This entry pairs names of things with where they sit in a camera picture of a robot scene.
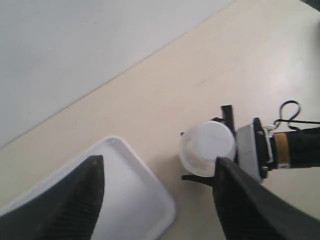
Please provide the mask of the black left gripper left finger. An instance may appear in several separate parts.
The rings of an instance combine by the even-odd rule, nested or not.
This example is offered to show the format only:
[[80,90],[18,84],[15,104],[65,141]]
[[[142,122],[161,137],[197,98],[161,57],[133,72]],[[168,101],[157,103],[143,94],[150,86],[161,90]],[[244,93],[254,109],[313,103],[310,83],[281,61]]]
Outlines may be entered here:
[[63,179],[0,217],[2,240],[89,240],[104,199],[104,159],[93,155]]

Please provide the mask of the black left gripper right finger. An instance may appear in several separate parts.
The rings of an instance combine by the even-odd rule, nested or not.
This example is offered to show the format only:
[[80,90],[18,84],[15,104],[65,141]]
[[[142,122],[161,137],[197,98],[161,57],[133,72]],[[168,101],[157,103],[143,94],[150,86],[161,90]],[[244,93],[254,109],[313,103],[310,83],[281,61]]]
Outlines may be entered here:
[[218,158],[214,203],[227,240],[318,240],[320,221],[257,183],[236,163]]

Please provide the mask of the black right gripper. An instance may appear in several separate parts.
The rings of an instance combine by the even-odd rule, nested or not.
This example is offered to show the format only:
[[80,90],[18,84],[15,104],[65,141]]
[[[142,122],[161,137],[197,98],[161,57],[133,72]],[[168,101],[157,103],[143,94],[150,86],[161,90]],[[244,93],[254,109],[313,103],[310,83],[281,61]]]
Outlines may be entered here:
[[[211,120],[224,124],[236,136],[234,114],[232,105],[222,105],[220,107],[222,118],[214,117]],[[260,118],[255,117],[252,121],[252,137],[253,137],[253,163],[254,163],[254,179],[266,179],[268,172],[275,169],[275,161],[273,158],[273,150],[271,138],[262,125]],[[202,177],[197,175],[182,175],[181,180],[195,182],[210,187],[214,187],[216,179],[212,177]]]

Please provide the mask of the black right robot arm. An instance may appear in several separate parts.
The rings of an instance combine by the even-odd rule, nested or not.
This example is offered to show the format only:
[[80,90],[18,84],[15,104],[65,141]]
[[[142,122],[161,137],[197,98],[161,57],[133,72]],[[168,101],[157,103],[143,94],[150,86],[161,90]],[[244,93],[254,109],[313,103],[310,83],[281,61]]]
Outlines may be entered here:
[[288,119],[280,114],[272,125],[264,126],[255,117],[252,123],[235,129],[232,105],[222,105],[221,118],[182,132],[179,157],[189,173],[181,179],[211,186],[218,157],[233,161],[258,183],[275,169],[319,167],[320,123],[308,121],[315,127],[300,129],[296,126],[301,112],[297,101],[287,100],[279,110],[289,104],[296,105],[297,111]]

